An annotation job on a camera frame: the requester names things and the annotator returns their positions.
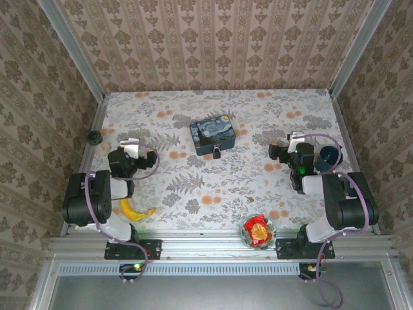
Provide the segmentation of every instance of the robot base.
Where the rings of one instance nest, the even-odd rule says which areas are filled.
[[[160,260],[162,251],[162,240],[147,239],[139,240],[135,228],[131,225],[132,233],[129,242],[138,243],[148,250],[148,259]],[[140,249],[131,245],[120,243],[106,243],[105,260],[144,260],[145,256]]]
[[[322,243],[311,243],[307,238],[304,225],[297,233],[296,239],[277,239],[276,251],[279,260],[317,259]],[[335,258],[333,243],[330,242],[323,251],[325,258]]]

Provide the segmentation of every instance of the gray floor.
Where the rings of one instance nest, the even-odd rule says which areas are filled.
[[[391,310],[379,265],[331,263],[327,277],[341,288],[343,310]],[[338,294],[325,287],[326,294]],[[122,284],[114,276],[58,279],[51,309],[265,310],[326,309],[313,283],[293,276],[147,276]]]

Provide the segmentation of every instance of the wall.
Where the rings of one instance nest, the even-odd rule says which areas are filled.
[[[413,1],[393,0],[339,104],[413,289]]]
[[[57,0],[106,92],[328,88],[372,0]]]
[[[36,1],[0,1],[0,309],[22,309],[63,223],[96,102]]]

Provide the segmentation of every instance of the aluminum frame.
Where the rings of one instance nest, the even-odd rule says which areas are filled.
[[[63,14],[60,12],[59,7],[55,3],[55,0],[39,0],[39,4],[53,28],[56,30],[60,40],[66,47],[76,67],[79,69],[97,103],[100,104],[105,97],[105,90],[95,75],[94,69],[87,61],[81,47],[77,44],[77,41],[70,30],[70,27],[67,25]]]
[[[97,109],[93,129],[99,130],[105,118],[105,112],[110,96]],[[336,98],[332,98],[332,105],[337,122],[344,139],[345,147],[350,157],[352,168],[359,171],[356,155],[352,148],[343,116]],[[94,157],[94,148],[87,146],[80,167],[81,172],[90,169]],[[373,232],[359,235],[347,235],[333,241],[336,259],[329,263],[340,262],[381,262],[386,274],[387,285],[396,309],[412,309],[411,295],[407,289],[403,272],[397,260],[397,251],[393,248],[391,237],[380,235],[378,227]],[[297,231],[279,229],[277,238],[295,238]],[[46,257],[39,281],[37,283],[31,310],[48,309],[52,301],[57,281],[57,272],[61,264],[91,263],[107,264],[104,260],[106,239],[94,231],[76,231],[74,227],[64,225],[64,238],[52,238],[50,252]],[[276,251],[254,251],[245,247],[239,231],[146,231],[141,233],[142,238],[162,239],[163,254],[160,261],[152,264],[185,264],[191,266],[199,263],[231,264],[234,262],[251,264],[273,264],[292,262],[315,262],[315,260],[278,260]],[[122,263],[136,263],[136,260],[122,261]]]
[[[338,97],[343,89],[391,2],[392,0],[375,0],[373,2],[330,86],[330,91],[334,97]]]

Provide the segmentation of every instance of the padlock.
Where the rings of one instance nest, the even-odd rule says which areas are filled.
[[[212,157],[213,157],[215,160],[218,160],[219,158],[221,158],[221,151],[220,151],[220,149],[219,149],[218,146],[215,146],[215,147],[214,147],[214,151],[213,151],[213,153],[212,153]]]

